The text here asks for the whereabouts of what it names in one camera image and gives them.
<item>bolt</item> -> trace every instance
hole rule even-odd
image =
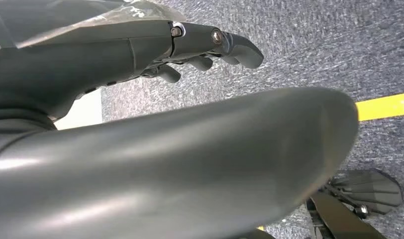
[[[170,32],[171,32],[171,35],[174,37],[182,35],[182,30],[178,26],[171,28]]]
[[[362,211],[362,213],[364,213],[364,214],[368,214],[368,208],[366,207],[366,205],[361,205],[360,211]]]
[[[222,33],[219,29],[214,29],[214,31],[212,31],[212,40],[217,45],[222,44]]]

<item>gray carpet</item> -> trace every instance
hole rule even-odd
[[[190,22],[249,37],[265,55],[256,70],[216,61],[208,72],[178,67],[177,84],[137,79],[102,91],[103,119],[177,109],[269,89],[323,86],[356,101],[404,93],[404,0],[161,0]],[[344,169],[378,168],[404,190],[404,117],[363,122]],[[404,205],[370,223],[404,239]],[[266,230],[277,239],[308,236],[300,207]]]

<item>yellow line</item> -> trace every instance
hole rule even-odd
[[[357,102],[359,121],[404,116],[404,94]]]

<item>white wall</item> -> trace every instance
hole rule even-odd
[[[99,123],[102,123],[101,89],[76,100],[69,113],[55,125],[62,130]]]

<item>protective plastic film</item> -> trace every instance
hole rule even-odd
[[[0,22],[9,35],[0,45],[22,48],[81,27],[140,20],[186,18],[148,0],[0,0]]]

